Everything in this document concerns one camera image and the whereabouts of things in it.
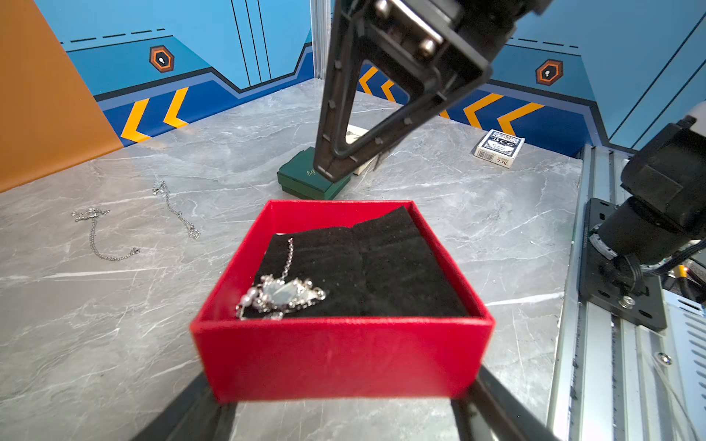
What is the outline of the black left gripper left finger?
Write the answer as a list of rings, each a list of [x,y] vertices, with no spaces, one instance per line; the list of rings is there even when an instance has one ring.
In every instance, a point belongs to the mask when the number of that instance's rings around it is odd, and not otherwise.
[[[217,402],[202,372],[133,440],[230,440],[236,408]]]

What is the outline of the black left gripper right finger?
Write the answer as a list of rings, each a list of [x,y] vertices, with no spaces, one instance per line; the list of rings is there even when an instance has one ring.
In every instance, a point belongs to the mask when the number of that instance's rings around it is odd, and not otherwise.
[[[485,366],[450,404],[461,440],[557,440]]]

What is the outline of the green booklet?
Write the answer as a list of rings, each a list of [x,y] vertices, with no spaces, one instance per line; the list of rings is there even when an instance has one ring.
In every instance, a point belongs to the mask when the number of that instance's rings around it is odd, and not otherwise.
[[[277,172],[282,190],[302,200],[333,200],[349,183],[350,176],[332,183],[314,170],[314,147],[298,152]]]

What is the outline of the red jewelry box base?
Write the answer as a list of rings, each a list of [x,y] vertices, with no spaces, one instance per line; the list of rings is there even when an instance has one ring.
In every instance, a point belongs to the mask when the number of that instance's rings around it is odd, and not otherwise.
[[[276,234],[351,227],[405,209],[467,310],[461,318],[241,320],[233,311]],[[219,402],[461,396],[496,322],[411,200],[270,200],[190,324]]]

